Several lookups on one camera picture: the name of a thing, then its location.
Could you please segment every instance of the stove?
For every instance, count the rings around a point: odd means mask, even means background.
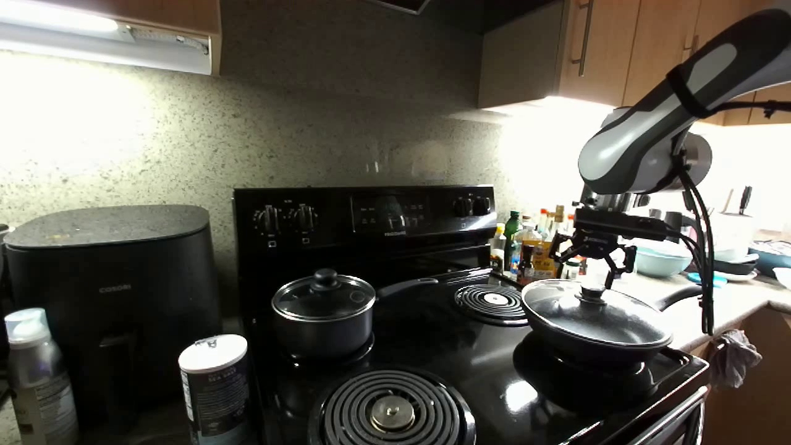
[[[236,219],[259,443],[629,443],[706,383],[708,363],[673,347],[605,371],[546,352],[488,268],[493,187],[236,189]],[[317,266],[379,286],[363,350],[278,347],[271,295]]]

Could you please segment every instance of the stovetop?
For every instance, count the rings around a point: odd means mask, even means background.
[[[322,363],[268,350],[266,443],[622,443],[708,367],[671,347],[624,372],[566,365],[514,294],[498,277],[435,278],[377,300],[369,350]]]

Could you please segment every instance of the stove control panel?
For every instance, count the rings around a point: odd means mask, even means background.
[[[240,246],[306,249],[494,230],[494,187],[240,187]]]

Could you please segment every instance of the pot lid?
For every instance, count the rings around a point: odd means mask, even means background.
[[[341,320],[369,312],[377,291],[367,278],[317,268],[309,277],[282,284],[273,295],[274,313],[293,320]]]
[[[589,291],[576,282],[539,278],[523,288],[523,300],[535,323],[592,345],[652,350],[671,341],[664,312],[613,288]]]

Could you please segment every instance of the coil burner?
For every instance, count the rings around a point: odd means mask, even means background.
[[[476,417],[451,384],[411,371],[367,371],[327,397],[319,417],[327,445],[472,445]]]
[[[528,323],[528,312],[514,286],[468,284],[455,291],[455,303],[488,323]]]

